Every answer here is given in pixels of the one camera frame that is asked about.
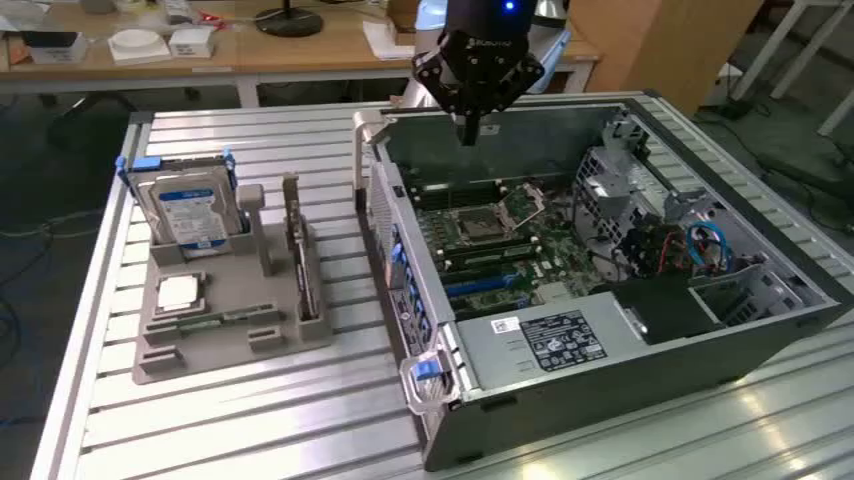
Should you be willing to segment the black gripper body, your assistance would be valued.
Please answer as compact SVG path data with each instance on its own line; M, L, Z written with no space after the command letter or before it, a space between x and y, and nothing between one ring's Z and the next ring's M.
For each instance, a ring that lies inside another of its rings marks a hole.
M532 1L451 1L439 43L436 101L457 115L504 110L536 80Z

